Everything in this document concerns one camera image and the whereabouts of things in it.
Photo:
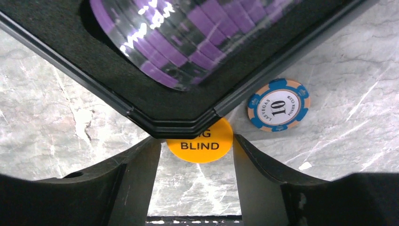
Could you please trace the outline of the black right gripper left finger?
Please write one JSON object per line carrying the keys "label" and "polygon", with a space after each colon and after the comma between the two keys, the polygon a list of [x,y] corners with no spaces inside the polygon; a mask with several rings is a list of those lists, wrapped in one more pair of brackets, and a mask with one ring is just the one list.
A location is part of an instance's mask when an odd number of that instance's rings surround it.
{"label": "black right gripper left finger", "polygon": [[161,143],[135,146],[64,178],[0,177],[3,226],[143,226]]}

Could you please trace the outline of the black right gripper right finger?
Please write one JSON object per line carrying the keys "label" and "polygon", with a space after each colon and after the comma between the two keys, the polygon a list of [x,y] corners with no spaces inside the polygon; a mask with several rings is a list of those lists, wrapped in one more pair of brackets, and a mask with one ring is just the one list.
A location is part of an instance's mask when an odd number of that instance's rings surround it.
{"label": "black right gripper right finger", "polygon": [[397,173],[353,173],[332,182],[301,173],[242,135],[233,142],[246,226],[396,226]]}

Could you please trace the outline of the orange big blind button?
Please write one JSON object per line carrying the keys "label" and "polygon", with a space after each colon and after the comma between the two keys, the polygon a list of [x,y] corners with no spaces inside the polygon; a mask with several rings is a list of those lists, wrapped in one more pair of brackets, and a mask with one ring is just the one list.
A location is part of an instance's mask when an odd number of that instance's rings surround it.
{"label": "orange big blind button", "polygon": [[230,123],[221,118],[194,139],[167,139],[167,146],[178,158],[192,163],[209,163],[224,157],[233,144]]}

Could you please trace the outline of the blue poker chip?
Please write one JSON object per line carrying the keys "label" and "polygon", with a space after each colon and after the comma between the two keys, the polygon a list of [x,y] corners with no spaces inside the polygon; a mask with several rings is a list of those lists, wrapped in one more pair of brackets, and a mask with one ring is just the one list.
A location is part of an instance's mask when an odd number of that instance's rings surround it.
{"label": "blue poker chip", "polygon": [[260,130],[280,132],[297,125],[311,105],[308,90],[290,79],[275,79],[254,93],[247,103],[247,115]]}

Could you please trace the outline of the purple chip stack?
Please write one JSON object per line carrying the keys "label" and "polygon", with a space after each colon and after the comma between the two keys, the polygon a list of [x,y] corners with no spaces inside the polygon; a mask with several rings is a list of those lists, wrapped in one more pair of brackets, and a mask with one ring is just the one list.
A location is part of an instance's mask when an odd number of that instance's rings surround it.
{"label": "purple chip stack", "polygon": [[296,0],[92,0],[120,53],[158,83],[186,90],[277,23]]}

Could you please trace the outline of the black poker case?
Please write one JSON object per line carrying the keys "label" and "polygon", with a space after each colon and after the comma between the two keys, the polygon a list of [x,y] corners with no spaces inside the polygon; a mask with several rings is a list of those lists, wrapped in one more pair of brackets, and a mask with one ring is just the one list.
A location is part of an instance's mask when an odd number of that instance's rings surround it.
{"label": "black poker case", "polygon": [[3,0],[0,25],[156,138],[192,138],[373,0]]}

